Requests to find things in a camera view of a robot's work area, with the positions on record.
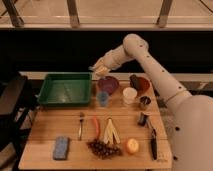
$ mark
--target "grapes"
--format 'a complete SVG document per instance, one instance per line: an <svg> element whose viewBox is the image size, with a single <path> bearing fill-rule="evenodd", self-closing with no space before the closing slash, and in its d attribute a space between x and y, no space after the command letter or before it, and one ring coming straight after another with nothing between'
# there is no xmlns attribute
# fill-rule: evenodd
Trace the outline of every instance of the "grapes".
<svg viewBox="0 0 213 171"><path fill-rule="evenodd" d="M107 159L113 156L122 155L122 151L119 147L111 147L98 139L94 139L93 141L87 142L87 146L89 149L91 149L93 154L100 157L101 159Z"/></svg>

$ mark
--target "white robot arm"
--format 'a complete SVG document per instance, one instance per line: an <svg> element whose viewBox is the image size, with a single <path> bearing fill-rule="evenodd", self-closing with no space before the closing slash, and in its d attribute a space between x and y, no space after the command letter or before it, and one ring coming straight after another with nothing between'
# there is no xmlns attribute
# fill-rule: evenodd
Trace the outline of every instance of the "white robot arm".
<svg viewBox="0 0 213 171"><path fill-rule="evenodd" d="M148 44L136 34L129 34L123 45L107 52L93 66L98 76L136 59L175 115L173 171L211 171L213 168L213 99L192 96L189 91L163 68L148 52Z"/></svg>

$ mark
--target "wooden table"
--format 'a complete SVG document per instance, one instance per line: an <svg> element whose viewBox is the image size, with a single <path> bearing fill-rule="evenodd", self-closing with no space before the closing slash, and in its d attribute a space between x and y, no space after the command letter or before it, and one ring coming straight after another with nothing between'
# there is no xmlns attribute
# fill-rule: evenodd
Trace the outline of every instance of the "wooden table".
<svg viewBox="0 0 213 171"><path fill-rule="evenodd" d="M157 131L158 160L153 160L151 156L150 130L137 125L141 113L138 103L135 102L132 107L123 105L122 90L127 86L129 82L120 81L119 89L110 96L107 107L99 106L95 98L98 88L96 82L93 82L92 99L88 107L40 109L32 126L19 168L23 170L171 168L171 150L152 86L143 94L152 99L149 108L143 112L150 115L151 123ZM80 112L85 114L82 141L78 141ZM122 156L102 160L87 147L86 142L95 137L93 115L100 120L101 138L103 138L107 118L113 119L121 139ZM55 161L52 158L57 136L68 136L72 139L67 160ZM139 140L140 150L135 155L129 155L123 148L124 141L129 137Z"/></svg>

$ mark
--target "fork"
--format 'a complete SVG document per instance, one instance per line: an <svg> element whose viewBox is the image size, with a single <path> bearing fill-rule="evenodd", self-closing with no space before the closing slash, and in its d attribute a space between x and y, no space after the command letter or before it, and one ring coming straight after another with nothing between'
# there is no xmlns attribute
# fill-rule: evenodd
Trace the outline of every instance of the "fork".
<svg viewBox="0 0 213 171"><path fill-rule="evenodd" d="M80 122L80 127L79 127L79 130L78 130L78 140L81 141L82 139L82 130L83 130L83 121L84 121L84 113L83 112L80 112L80 119L79 119L79 122Z"/></svg>

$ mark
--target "green plastic tray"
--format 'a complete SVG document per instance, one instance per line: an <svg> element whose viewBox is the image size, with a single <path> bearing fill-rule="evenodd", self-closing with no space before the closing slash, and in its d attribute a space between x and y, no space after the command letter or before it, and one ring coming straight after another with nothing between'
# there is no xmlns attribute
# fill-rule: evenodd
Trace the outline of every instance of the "green plastic tray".
<svg viewBox="0 0 213 171"><path fill-rule="evenodd" d="M90 73L48 74L38 103L48 107L87 106L91 98Z"/></svg>

